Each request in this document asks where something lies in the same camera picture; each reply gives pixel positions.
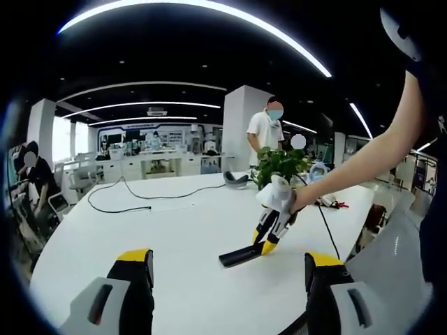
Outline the person's right hand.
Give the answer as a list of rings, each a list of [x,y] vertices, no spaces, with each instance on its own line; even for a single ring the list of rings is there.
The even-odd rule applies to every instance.
[[[318,194],[315,192],[312,185],[295,189],[295,201],[291,205],[290,213],[294,214],[297,211],[300,211],[307,205],[314,203],[317,198]]]

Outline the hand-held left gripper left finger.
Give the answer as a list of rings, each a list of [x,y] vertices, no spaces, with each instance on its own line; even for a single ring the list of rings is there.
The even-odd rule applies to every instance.
[[[60,334],[151,334],[153,250],[122,253],[108,275],[95,278],[70,304]]]

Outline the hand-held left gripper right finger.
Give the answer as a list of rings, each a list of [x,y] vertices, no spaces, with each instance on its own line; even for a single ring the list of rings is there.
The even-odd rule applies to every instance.
[[[336,257],[305,254],[305,290],[309,334],[393,333],[379,296]]]

